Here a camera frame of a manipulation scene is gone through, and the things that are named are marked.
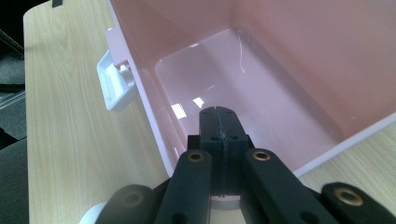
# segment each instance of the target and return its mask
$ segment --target light wood tabletop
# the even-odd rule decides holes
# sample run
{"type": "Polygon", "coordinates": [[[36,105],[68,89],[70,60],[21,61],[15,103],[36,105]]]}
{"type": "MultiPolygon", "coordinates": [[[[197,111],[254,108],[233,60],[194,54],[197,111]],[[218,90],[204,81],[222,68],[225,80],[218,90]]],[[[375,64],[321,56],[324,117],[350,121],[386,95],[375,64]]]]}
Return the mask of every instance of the light wood tabletop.
{"type": "MultiPolygon", "coordinates": [[[[96,64],[113,26],[105,0],[51,1],[24,18],[30,221],[78,223],[129,184],[151,188],[167,174],[140,97],[106,111],[96,64]]],[[[396,214],[396,124],[300,179],[320,190],[355,185],[396,214]]],[[[212,210],[212,223],[243,223],[212,210]]]]}

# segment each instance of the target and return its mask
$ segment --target storage box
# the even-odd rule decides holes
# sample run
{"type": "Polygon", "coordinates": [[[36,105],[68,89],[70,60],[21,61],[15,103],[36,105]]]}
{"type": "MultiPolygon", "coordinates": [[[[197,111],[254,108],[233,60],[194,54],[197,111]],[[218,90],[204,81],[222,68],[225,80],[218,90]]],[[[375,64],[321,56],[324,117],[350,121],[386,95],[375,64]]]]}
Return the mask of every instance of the storage box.
{"type": "Polygon", "coordinates": [[[108,0],[169,175],[199,111],[236,112],[256,147],[296,174],[396,119],[390,1],[108,0]]]}

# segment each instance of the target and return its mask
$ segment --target wooden table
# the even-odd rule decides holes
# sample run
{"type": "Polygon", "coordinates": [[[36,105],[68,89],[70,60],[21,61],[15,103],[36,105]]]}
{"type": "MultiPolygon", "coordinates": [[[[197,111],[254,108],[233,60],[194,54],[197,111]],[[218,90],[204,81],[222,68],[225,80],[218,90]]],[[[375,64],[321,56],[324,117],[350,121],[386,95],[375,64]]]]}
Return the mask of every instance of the wooden table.
{"type": "MultiPolygon", "coordinates": [[[[131,183],[155,187],[166,172],[140,98],[106,111],[95,66],[113,26],[105,0],[51,1],[24,16],[31,223],[78,223],[131,183]]],[[[319,190],[344,181],[396,214],[396,125],[301,177],[319,190]]],[[[243,223],[212,211],[212,223],[243,223]]]]}

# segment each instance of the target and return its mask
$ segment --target pink plastic bin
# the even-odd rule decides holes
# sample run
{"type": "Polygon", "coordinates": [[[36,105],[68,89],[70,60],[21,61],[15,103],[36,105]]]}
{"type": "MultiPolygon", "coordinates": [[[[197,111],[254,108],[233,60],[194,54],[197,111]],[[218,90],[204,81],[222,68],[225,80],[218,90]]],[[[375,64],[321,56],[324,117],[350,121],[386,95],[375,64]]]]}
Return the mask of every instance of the pink plastic bin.
{"type": "Polygon", "coordinates": [[[301,175],[396,120],[396,4],[108,0],[169,175],[199,111],[229,107],[301,175]]]}

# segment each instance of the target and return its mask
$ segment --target pink container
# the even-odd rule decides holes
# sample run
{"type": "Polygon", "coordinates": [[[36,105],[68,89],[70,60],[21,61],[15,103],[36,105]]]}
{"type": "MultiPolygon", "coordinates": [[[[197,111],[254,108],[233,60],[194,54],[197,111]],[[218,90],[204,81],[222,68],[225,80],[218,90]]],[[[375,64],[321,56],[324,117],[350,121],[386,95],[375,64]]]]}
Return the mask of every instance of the pink container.
{"type": "Polygon", "coordinates": [[[391,1],[108,0],[169,175],[206,107],[301,175],[396,120],[391,1]]]}

